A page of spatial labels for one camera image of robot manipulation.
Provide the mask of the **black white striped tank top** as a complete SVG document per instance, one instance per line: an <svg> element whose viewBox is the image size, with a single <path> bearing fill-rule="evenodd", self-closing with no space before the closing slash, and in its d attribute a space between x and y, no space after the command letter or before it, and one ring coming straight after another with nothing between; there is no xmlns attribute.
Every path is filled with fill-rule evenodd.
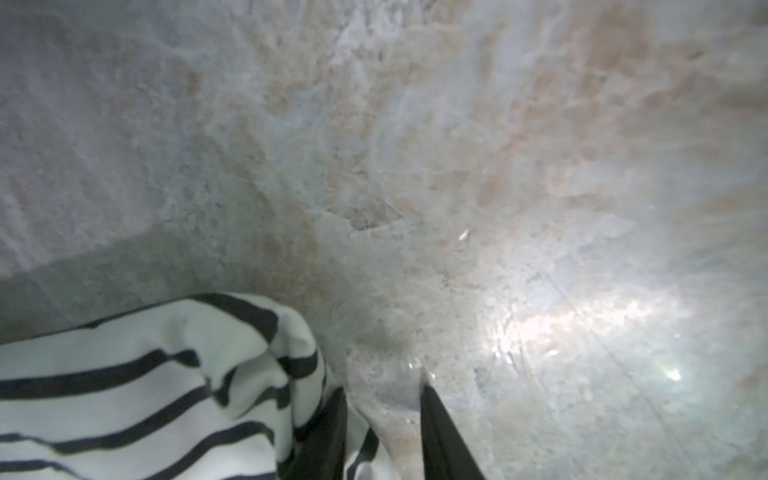
<svg viewBox="0 0 768 480"><path fill-rule="evenodd" d="M282 479L338 382L306 320L205 293L1 348L5 479Z"/></svg>

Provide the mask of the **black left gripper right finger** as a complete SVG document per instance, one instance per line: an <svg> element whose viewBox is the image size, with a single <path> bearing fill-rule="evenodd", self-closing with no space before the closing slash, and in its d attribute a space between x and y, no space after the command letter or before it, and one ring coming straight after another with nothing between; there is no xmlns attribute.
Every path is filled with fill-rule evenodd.
<svg viewBox="0 0 768 480"><path fill-rule="evenodd" d="M420 430L426 480L485 480L436 390L420 390Z"/></svg>

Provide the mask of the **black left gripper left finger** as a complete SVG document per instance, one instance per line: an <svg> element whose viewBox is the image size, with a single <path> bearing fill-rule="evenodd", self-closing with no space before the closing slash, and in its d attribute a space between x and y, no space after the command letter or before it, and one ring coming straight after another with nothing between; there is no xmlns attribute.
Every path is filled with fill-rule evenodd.
<svg viewBox="0 0 768 480"><path fill-rule="evenodd" d="M347 417L346 395L337 388L288 470L287 480L344 479Z"/></svg>

